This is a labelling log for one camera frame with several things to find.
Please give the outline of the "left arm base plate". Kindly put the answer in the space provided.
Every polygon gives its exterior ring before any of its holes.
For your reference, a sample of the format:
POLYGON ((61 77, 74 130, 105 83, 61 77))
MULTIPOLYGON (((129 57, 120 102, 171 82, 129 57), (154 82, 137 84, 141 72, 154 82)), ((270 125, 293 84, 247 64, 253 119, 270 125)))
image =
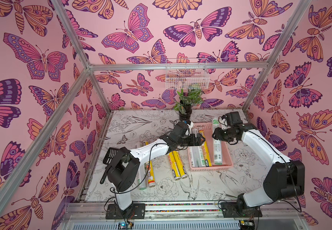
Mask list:
POLYGON ((117 204, 109 204, 107 208, 106 219, 144 219, 144 203, 133 203, 125 210, 121 210, 117 204))

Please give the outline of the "pink plastic basket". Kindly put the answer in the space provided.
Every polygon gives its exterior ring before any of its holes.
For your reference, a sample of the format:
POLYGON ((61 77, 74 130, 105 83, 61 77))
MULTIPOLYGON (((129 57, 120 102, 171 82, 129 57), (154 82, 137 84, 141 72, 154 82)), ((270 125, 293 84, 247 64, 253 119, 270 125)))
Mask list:
POLYGON ((213 123, 205 122, 205 123, 194 123, 193 128, 198 130, 203 130, 205 132, 206 141, 208 144, 208 149, 210 152, 210 157, 212 160, 212 167, 196 167, 193 168, 191 166, 190 161, 190 151, 188 148, 188 157, 189 157, 189 166, 191 171, 218 171, 218 170, 227 170, 228 168, 232 168, 234 165, 233 159, 228 149, 228 144, 226 142, 222 142, 222 165, 216 165, 214 163, 214 155, 213 155, 213 123))

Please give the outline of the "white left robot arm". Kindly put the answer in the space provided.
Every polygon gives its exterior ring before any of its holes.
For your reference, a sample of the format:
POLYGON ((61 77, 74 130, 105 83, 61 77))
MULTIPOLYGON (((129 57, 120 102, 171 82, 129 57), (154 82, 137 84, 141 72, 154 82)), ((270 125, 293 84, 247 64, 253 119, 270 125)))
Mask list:
POLYGON ((199 147, 204 144, 206 139, 201 134, 193 134, 192 128, 191 121, 178 121, 171 131, 143 147, 108 148, 103 159, 105 171, 100 184, 107 180, 113 186, 111 193, 115 195, 115 202, 121 211, 129 210, 133 205, 130 193, 134 188, 131 186, 141 166, 180 147, 199 147))

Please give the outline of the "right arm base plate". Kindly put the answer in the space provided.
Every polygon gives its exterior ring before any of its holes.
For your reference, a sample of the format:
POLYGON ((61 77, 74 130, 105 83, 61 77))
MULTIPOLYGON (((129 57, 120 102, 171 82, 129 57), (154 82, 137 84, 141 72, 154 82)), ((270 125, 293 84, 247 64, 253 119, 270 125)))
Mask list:
POLYGON ((258 218, 263 216, 259 208, 244 208, 236 202, 223 201, 218 206, 224 218, 258 218))

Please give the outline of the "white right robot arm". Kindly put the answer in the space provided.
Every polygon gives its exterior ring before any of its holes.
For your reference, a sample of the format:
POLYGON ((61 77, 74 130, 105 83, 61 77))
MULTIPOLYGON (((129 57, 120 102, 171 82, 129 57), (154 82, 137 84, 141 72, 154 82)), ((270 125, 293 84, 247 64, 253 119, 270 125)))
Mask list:
POLYGON ((272 204, 278 200, 296 198, 305 192, 305 166, 282 154, 251 123, 244 123, 238 112, 227 113, 221 120, 226 127, 216 128, 212 138, 235 145, 239 141, 249 146, 263 161, 267 175, 261 187, 237 197, 239 211, 272 204))

